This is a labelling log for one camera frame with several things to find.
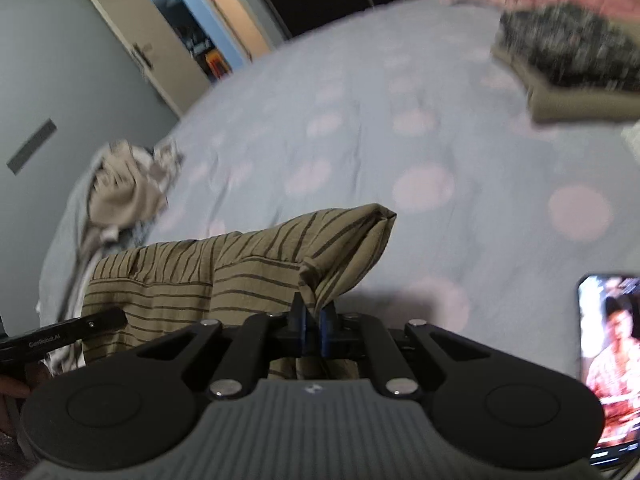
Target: folded striped garment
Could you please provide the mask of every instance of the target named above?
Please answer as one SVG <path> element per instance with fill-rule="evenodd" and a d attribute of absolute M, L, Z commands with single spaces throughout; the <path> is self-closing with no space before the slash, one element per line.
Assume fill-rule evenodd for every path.
<path fill-rule="evenodd" d="M 87 363 L 202 319 L 240 325 L 258 312 L 288 310 L 300 292 L 314 316 L 353 288 L 382 256 L 396 214 L 370 204 L 326 209 L 256 232 L 231 232 L 133 248 L 101 260 L 82 315 L 113 305 L 123 329 L 83 343 Z M 353 376 L 353 364 L 312 360 L 271 363 L 270 376 L 311 378 L 321 370 Z"/>

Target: gray tape on wall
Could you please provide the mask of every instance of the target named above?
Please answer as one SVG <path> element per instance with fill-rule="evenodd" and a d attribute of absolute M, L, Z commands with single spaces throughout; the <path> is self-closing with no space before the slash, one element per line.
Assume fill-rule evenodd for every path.
<path fill-rule="evenodd" d="M 38 148 L 42 146 L 56 130 L 57 127 L 51 119 L 47 119 L 47 121 L 36 130 L 7 163 L 7 166 L 13 174 L 18 174 Z"/>

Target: black patterned garment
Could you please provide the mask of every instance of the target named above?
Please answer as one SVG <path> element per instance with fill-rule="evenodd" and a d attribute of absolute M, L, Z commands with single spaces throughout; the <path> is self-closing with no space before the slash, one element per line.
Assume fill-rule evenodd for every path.
<path fill-rule="evenodd" d="M 640 45 L 571 3 L 505 12 L 498 42 L 556 86 L 640 91 Z"/>

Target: stack of folded clothes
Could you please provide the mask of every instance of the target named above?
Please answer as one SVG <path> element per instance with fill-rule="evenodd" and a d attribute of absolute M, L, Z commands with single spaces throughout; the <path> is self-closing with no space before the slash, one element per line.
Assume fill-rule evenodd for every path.
<path fill-rule="evenodd" d="M 526 86 L 534 121 L 640 119 L 640 22 L 571 3 L 508 11 L 492 53 Z"/>

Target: polka dot bed sheet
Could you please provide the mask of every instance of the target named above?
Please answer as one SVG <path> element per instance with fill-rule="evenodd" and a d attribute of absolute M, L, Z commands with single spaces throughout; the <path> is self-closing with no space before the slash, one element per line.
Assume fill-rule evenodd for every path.
<path fill-rule="evenodd" d="M 498 20 L 403 0 L 234 74 L 171 134 L 184 166 L 148 242 L 378 202 L 398 220 L 339 310 L 424 318 L 577 375 L 578 280 L 640 271 L 640 171 L 622 126 L 530 122 L 490 56 Z"/>

